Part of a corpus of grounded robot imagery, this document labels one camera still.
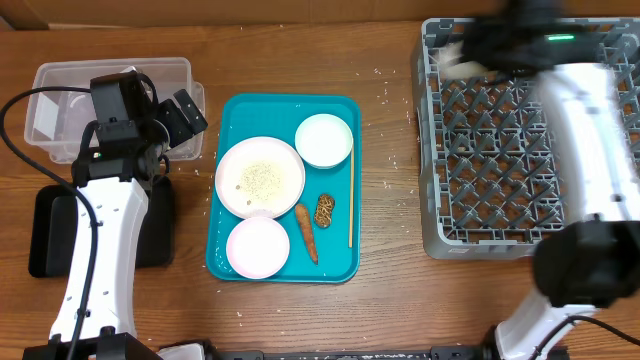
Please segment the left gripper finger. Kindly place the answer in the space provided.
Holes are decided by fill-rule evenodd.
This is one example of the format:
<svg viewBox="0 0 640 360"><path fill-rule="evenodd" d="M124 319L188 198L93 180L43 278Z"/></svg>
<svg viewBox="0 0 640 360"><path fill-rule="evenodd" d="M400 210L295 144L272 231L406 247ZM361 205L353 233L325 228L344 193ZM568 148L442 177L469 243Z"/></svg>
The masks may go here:
<svg viewBox="0 0 640 360"><path fill-rule="evenodd" d="M186 115L171 99L167 99L159 104L157 120L168 132L170 148L180 146L195 135Z"/></svg>
<svg viewBox="0 0 640 360"><path fill-rule="evenodd" d="M174 98L177 100L191 132L194 135L204 132L208 127L208 123L189 93L185 89L180 89L174 93Z"/></svg>

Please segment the white cup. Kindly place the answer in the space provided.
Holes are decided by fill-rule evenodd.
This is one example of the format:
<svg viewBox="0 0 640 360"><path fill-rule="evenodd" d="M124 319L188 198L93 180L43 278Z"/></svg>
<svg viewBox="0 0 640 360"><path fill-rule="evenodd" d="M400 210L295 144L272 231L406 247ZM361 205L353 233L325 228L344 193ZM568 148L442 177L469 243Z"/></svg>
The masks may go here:
<svg viewBox="0 0 640 360"><path fill-rule="evenodd" d="M496 74L495 71L490 71L478 62L463 60L462 45L462 42L448 44L442 47L435 57L439 72L446 80L462 80Z"/></svg>

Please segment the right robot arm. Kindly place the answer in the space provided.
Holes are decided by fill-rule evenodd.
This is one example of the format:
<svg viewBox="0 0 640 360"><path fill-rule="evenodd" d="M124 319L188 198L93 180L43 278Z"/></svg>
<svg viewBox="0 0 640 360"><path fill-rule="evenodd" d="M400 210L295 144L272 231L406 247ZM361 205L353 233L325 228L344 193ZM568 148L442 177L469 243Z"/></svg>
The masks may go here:
<svg viewBox="0 0 640 360"><path fill-rule="evenodd" d="M494 332L497 359L544 359L580 322L639 287L639 178L613 71L595 33L552 5L513 1L475 18L460 63L533 77L566 189L564 228L535 248L534 287Z"/></svg>

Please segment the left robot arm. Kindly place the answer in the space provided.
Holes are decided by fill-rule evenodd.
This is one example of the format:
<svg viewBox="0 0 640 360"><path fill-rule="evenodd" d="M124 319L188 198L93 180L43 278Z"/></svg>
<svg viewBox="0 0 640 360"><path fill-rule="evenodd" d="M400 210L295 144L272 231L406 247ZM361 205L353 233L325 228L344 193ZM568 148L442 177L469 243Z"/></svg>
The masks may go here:
<svg viewBox="0 0 640 360"><path fill-rule="evenodd" d="M77 200L76 239L58 317L26 359L156 359L136 338L133 280L149 194L169 143L155 92L139 82L94 85L96 118L82 136L67 189Z"/></svg>

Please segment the clear plastic waste bin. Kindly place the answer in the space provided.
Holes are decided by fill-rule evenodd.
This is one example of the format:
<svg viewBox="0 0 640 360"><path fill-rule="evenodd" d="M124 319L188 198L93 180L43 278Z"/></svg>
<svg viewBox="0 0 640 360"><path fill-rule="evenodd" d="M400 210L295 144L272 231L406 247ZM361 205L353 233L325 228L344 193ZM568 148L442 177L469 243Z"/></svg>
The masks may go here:
<svg viewBox="0 0 640 360"><path fill-rule="evenodd" d="M191 64L183 57L45 63L39 67L33 86L87 88L93 78L131 70L150 77L161 101L184 89L199 110L206 112L204 88L193 79ZM85 93L38 93L29 99L24 139L47 151L53 162L70 164L79 153L85 126L95 118L93 103Z"/></svg>

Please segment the grey dishwasher rack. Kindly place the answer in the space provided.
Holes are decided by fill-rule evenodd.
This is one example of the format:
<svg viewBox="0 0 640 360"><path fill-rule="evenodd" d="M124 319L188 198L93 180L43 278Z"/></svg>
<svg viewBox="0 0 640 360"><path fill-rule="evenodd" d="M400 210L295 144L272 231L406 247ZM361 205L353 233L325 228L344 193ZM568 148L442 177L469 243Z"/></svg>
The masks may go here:
<svg viewBox="0 0 640 360"><path fill-rule="evenodd" d="M412 55L423 246L435 259L517 259L563 228L567 183L534 81L441 73L437 56L470 23L424 21Z"/></svg>

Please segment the large white dinner plate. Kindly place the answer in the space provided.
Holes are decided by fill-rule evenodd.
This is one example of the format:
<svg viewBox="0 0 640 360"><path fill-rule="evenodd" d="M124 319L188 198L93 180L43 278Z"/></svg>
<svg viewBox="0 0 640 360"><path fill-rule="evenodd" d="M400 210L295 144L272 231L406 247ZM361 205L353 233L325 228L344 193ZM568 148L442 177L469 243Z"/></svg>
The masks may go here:
<svg viewBox="0 0 640 360"><path fill-rule="evenodd" d="M215 192L231 214L278 218L298 203L306 181L301 157L289 144L258 136L233 145L214 177Z"/></svg>

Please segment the teal serving tray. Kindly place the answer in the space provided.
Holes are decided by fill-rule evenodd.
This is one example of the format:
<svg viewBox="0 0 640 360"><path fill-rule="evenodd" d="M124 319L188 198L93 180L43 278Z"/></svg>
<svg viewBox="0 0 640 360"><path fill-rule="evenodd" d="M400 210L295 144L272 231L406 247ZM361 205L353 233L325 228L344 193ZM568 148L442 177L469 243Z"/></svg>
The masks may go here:
<svg viewBox="0 0 640 360"><path fill-rule="evenodd" d="M287 232L290 253L285 265L271 277L251 280L240 276L229 264L226 244L233 228L245 220L231 214L221 204L215 192L211 197L210 225L205 260L209 271L227 281L271 281L298 283L343 283L357 272L360 262L361 225L361 112L358 105L345 96L300 94L240 94L225 105L219 133L218 159L233 145L252 137L274 137L294 150L298 126L316 114L340 117L350 127L354 138L355 187L353 248L348 247L350 156L336 167L318 169L306 163L306 181L298 203L309 211L318 253L315 265L308 254L299 228L295 206L275 218ZM329 194L335 200L332 223L320 228L314 222L318 197Z"/></svg>

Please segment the pale green bowl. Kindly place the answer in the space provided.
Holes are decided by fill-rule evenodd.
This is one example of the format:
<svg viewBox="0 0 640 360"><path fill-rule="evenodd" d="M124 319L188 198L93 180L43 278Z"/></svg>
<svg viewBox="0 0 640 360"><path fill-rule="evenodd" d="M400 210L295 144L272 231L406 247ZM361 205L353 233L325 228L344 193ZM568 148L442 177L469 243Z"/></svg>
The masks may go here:
<svg viewBox="0 0 640 360"><path fill-rule="evenodd" d="M350 127L340 117L316 114L298 126L294 144L306 163L318 169L330 169L350 156L354 138Z"/></svg>

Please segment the black plastic tray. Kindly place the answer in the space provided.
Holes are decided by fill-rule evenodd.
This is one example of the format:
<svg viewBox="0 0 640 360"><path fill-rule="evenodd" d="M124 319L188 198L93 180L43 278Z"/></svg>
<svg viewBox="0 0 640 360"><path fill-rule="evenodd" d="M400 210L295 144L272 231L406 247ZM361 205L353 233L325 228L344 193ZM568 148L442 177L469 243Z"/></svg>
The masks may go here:
<svg viewBox="0 0 640 360"><path fill-rule="evenodd" d="M60 185L42 188L35 199L28 270L34 278L69 274L77 226L76 198ZM137 245L138 268L165 267L175 254L175 193L160 178L150 193Z"/></svg>

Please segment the orange carrot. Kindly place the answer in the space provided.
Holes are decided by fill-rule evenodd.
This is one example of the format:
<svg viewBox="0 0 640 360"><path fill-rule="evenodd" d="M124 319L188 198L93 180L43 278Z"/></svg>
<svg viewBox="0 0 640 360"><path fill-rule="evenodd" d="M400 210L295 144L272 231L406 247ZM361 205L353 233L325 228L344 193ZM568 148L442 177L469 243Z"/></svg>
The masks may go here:
<svg viewBox="0 0 640 360"><path fill-rule="evenodd" d="M311 224L311 218L307 207L301 203L298 203L295 206L295 216L301 230L306 249L311 258L311 261L317 265L318 264L318 253L314 241L314 234Z"/></svg>

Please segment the small pink plate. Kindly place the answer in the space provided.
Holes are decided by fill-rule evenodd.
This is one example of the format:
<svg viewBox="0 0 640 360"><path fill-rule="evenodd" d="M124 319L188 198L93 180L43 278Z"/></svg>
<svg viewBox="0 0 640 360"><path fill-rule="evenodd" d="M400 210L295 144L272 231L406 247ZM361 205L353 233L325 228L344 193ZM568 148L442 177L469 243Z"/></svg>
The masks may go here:
<svg viewBox="0 0 640 360"><path fill-rule="evenodd" d="M275 275L287 262L289 253L290 240L286 230L267 217L241 221L231 231L226 244L231 268L251 280Z"/></svg>

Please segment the brown patterned food piece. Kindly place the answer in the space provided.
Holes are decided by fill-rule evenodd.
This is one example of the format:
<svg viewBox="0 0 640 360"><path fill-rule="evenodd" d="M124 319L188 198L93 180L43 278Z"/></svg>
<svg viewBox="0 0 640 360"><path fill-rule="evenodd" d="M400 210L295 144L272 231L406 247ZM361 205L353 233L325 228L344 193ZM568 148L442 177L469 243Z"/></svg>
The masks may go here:
<svg viewBox="0 0 640 360"><path fill-rule="evenodd" d="M321 194L318 197L314 222L320 228L328 228L332 223L332 213L335 208L335 200L329 194Z"/></svg>

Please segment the wooden chopstick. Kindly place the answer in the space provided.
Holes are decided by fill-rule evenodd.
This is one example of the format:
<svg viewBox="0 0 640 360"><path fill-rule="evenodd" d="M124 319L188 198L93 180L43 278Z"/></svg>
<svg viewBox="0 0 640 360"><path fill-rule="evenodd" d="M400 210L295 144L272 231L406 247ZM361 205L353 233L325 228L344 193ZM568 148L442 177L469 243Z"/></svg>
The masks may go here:
<svg viewBox="0 0 640 360"><path fill-rule="evenodd" d="M349 234L348 234L348 247L353 248L353 233L354 233L354 187L355 187L355 154L354 148L351 148L350 152L350 191L349 191Z"/></svg>

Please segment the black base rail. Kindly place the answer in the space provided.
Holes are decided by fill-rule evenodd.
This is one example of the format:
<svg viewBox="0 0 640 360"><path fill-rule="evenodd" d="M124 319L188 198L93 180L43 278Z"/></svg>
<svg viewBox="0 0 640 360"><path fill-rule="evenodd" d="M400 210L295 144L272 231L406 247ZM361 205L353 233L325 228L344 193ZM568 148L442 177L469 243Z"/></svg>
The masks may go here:
<svg viewBox="0 0 640 360"><path fill-rule="evenodd" d="M264 353L262 351L219 351L209 341L174 344L161 348L162 359L219 360L474 360L495 359L484 345L436 346L425 351L338 351Z"/></svg>

